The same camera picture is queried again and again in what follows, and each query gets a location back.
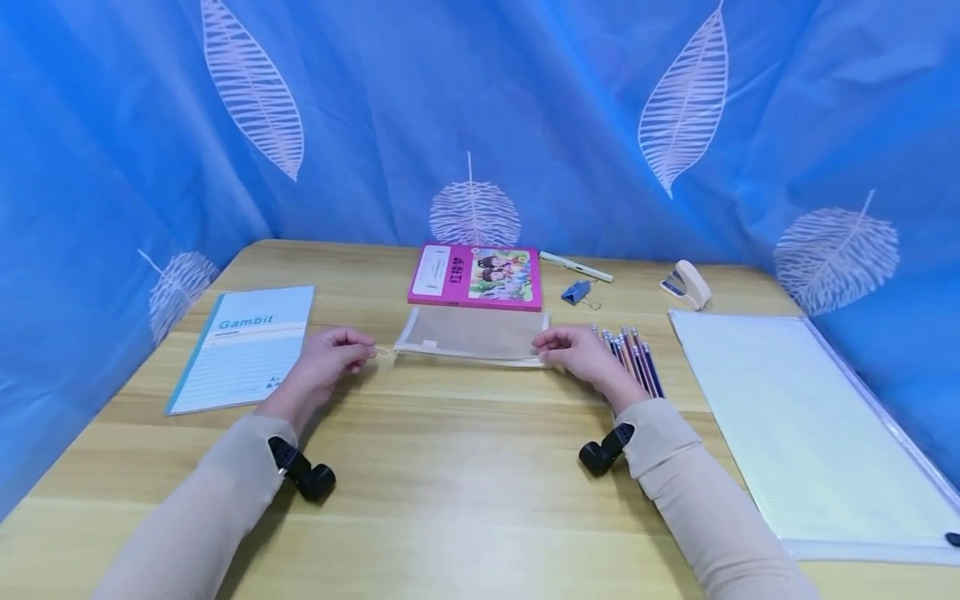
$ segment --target beige stapler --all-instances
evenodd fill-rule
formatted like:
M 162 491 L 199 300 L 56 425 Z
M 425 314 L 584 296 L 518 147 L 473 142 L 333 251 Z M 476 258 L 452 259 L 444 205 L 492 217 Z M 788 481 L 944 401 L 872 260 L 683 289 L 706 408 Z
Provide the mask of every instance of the beige stapler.
M 660 288 L 693 310 L 701 310 L 713 298 L 707 282 L 688 260 L 678 262 Z

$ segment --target bundle of pencils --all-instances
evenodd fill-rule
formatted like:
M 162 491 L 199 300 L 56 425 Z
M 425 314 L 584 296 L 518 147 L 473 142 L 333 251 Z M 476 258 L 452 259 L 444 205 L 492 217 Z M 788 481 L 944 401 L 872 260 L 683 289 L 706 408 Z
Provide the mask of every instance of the bundle of pencils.
M 657 368 L 654 367 L 653 356 L 650 355 L 650 347 L 640 337 L 636 327 L 620 327 L 620 335 L 613 335 L 607 329 L 601 331 L 594 325 L 593 333 L 610 348 L 613 356 L 646 389 L 647 394 L 663 397 L 663 388 Z

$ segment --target white leaf print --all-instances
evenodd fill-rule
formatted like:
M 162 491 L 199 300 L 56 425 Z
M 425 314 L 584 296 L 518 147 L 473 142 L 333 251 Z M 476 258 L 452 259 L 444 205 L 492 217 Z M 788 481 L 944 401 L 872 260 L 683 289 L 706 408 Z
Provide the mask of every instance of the white leaf print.
M 166 269 L 160 269 L 144 251 L 137 252 L 160 275 L 150 290 L 150 328 L 154 342 L 159 345 L 220 271 L 199 252 L 177 254 Z
M 468 180 L 451 183 L 433 197 L 430 231 L 445 244 L 512 246 L 520 237 L 514 202 L 493 183 L 473 180 L 470 153 L 467 171 Z
M 805 214 L 774 249 L 777 280 L 811 317 L 860 300 L 897 269 L 897 230 L 867 215 L 874 191 L 860 212 L 821 208 Z
M 673 198 L 673 182 L 707 151 L 727 102 L 727 34 L 723 0 L 654 87 L 636 139 L 647 164 Z
M 240 131 L 290 179 L 303 162 L 303 125 L 274 62 L 221 0 L 200 0 L 210 77 Z

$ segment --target blue binder clip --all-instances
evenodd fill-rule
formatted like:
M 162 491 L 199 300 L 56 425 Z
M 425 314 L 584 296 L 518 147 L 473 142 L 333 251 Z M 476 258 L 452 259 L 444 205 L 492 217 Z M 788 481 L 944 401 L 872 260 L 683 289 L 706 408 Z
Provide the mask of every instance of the blue binder clip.
M 600 304 L 585 299 L 585 296 L 589 294 L 590 288 L 592 287 L 592 281 L 588 281 L 586 279 L 574 281 L 573 285 L 566 288 L 566 291 L 560 294 L 560 297 L 574 306 L 576 306 L 578 302 L 582 302 L 591 309 L 596 310 L 600 308 Z

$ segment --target white pen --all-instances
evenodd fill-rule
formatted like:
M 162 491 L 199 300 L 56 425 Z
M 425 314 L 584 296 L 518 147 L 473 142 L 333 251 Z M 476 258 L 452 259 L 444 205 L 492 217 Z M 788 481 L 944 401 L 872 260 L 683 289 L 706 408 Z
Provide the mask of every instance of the white pen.
M 555 265 L 560 265 L 565 269 L 570 271 L 576 271 L 577 273 L 582 273 L 586 276 L 591 276 L 601 281 L 606 281 L 607 283 L 613 283 L 613 276 L 609 273 L 604 273 L 603 271 L 597 271 L 596 269 L 591 269 L 586 265 L 582 265 L 579 262 L 573 262 L 562 256 L 557 256 L 556 254 L 551 254 L 550 252 L 540 251 L 540 258 L 547 262 L 552 262 Z

